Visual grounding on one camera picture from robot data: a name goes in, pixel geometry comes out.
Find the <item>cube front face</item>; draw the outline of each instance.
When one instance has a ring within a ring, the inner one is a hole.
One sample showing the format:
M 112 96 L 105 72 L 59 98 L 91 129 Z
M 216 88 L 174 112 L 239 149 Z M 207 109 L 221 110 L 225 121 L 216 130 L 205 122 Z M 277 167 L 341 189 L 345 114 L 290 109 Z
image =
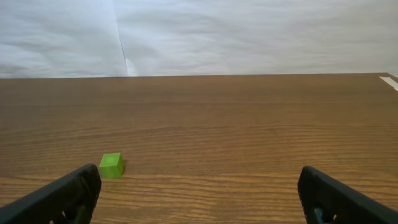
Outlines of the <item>cube front face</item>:
M 121 153 L 104 154 L 99 169 L 104 178 L 120 178 L 124 172 L 124 161 Z

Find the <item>white wall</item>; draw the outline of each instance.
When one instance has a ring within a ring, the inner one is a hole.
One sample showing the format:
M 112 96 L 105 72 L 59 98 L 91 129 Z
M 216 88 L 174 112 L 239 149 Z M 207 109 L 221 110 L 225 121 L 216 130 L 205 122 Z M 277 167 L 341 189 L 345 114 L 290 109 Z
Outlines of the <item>white wall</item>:
M 77 2 L 1 1 L 0 77 L 398 75 L 395 0 Z

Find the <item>green block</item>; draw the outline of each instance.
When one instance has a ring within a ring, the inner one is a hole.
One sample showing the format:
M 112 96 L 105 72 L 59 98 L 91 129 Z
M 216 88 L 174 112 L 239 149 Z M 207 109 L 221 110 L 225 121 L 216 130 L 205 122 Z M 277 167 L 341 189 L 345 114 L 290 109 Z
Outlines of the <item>green block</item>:
M 104 178 L 120 178 L 124 172 L 124 161 L 122 154 L 110 153 L 104 154 L 99 169 Z

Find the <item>wood grain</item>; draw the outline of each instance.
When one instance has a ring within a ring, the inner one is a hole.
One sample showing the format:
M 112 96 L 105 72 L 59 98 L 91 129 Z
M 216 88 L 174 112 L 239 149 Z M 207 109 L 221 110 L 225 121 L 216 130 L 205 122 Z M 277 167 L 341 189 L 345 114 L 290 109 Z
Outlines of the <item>wood grain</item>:
M 398 210 L 379 75 L 0 80 L 0 205 L 122 152 L 92 223 L 305 223 L 305 165 Z

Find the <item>tabletop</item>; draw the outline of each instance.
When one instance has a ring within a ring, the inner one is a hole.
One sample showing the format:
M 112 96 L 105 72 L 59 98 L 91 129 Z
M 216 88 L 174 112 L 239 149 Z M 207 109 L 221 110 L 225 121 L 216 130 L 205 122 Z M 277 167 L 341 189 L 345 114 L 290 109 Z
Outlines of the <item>tabletop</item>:
M 305 165 L 398 210 L 398 91 L 379 76 L 0 80 L 0 206 L 121 152 L 92 223 L 305 223 Z

